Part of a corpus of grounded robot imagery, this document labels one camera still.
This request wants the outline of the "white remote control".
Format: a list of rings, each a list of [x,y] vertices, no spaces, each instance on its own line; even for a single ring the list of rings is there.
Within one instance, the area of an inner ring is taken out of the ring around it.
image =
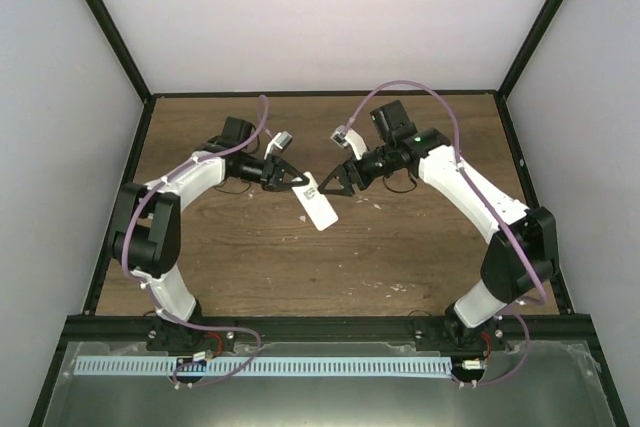
[[[310,172],[304,176],[308,183],[304,186],[293,187],[296,198],[318,231],[324,231],[335,224],[339,217],[330,204],[328,198],[319,192],[318,184]]]

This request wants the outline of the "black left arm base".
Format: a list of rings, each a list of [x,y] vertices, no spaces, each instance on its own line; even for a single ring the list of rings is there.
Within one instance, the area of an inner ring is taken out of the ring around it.
[[[256,345],[253,334],[244,329],[263,335],[265,324],[254,317],[203,317],[200,325],[213,326],[214,332],[202,331],[174,324],[150,311],[142,318],[148,321],[147,349],[166,351],[174,354],[190,354],[211,350],[215,353],[231,353],[235,344]]]

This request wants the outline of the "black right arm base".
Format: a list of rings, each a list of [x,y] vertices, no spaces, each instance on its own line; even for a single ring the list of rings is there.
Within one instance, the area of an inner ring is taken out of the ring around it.
[[[486,326],[468,328],[448,316],[411,317],[410,324],[416,344],[423,350],[473,353],[502,349],[502,341]]]

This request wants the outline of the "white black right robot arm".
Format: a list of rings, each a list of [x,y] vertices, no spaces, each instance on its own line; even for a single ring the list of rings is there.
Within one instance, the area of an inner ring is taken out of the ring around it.
[[[532,291],[538,293],[537,302],[544,302],[544,284],[554,274],[558,255],[553,214],[501,191],[439,130],[418,130],[401,102],[386,104],[370,116],[381,145],[368,149],[353,129],[337,127],[332,141],[352,155],[327,176],[319,191],[352,196],[404,170],[414,183],[423,182],[443,195],[478,230],[487,244],[480,279],[447,309],[447,343],[468,349],[479,339],[481,325],[511,304],[530,301]]]

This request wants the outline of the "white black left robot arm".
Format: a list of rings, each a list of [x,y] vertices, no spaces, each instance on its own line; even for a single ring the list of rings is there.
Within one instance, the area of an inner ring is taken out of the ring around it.
[[[178,267],[182,212],[230,178],[257,184],[268,192],[307,186],[310,181],[281,156],[292,139],[287,131],[275,134],[265,155],[258,158],[247,150],[259,142],[258,128],[229,117],[221,134],[201,144],[167,174],[120,188],[108,234],[110,255],[125,276],[147,292],[156,315],[172,322],[168,335],[181,350],[196,349],[205,329],[199,321],[200,303]]]

